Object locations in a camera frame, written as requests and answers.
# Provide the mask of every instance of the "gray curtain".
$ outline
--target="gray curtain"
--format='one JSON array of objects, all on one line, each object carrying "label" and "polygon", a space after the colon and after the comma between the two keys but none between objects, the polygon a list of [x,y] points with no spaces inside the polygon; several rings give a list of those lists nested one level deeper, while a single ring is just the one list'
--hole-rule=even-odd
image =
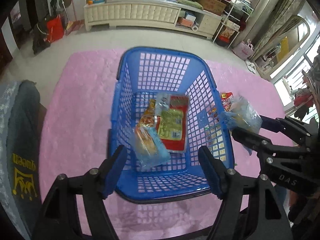
[{"label": "gray curtain", "polygon": [[305,0],[280,0],[276,7],[273,19],[268,31],[260,39],[254,48],[254,54],[251,59],[259,57],[260,50],[267,44],[273,34],[276,33],[292,15],[295,15],[301,9]]}]

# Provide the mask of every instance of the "tile floor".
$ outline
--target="tile floor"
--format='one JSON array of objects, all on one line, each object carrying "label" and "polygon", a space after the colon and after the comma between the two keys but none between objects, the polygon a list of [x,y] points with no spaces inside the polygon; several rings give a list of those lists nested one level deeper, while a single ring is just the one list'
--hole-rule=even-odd
[{"label": "tile floor", "polygon": [[70,55],[86,50],[128,49],[135,46],[152,46],[194,53],[203,59],[225,63],[248,71],[245,62],[230,50],[213,44],[198,35],[154,28],[117,28],[95,26],[90,32],[82,27],[77,32],[54,42],[50,48],[33,55],[32,40],[22,46],[7,66],[1,82],[28,79],[36,82],[41,103],[48,107],[54,87]]}]

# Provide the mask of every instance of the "white tufted cabinet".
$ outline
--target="white tufted cabinet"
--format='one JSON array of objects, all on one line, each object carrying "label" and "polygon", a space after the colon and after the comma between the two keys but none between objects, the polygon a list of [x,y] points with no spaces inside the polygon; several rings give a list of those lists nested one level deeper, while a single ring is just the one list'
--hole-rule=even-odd
[{"label": "white tufted cabinet", "polygon": [[[199,30],[176,26],[181,9],[200,15]],[[212,38],[221,17],[208,11],[168,0],[106,0],[104,3],[85,5],[84,20],[87,31],[93,25],[144,26],[184,31]]]}]

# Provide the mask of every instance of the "red bag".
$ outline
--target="red bag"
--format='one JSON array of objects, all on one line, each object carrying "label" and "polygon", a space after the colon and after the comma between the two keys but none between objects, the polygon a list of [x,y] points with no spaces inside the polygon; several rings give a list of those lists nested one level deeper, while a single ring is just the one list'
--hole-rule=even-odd
[{"label": "red bag", "polygon": [[55,19],[48,21],[47,28],[49,33],[47,40],[50,43],[60,40],[64,35],[60,15],[58,15]]}]

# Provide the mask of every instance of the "barcode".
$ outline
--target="barcode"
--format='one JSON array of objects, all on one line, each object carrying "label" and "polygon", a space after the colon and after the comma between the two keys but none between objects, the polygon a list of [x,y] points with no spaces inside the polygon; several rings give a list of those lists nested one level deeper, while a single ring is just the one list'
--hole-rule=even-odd
[{"label": "barcode", "polygon": [[178,138],[181,135],[181,131],[179,132],[172,132],[172,138]]}]

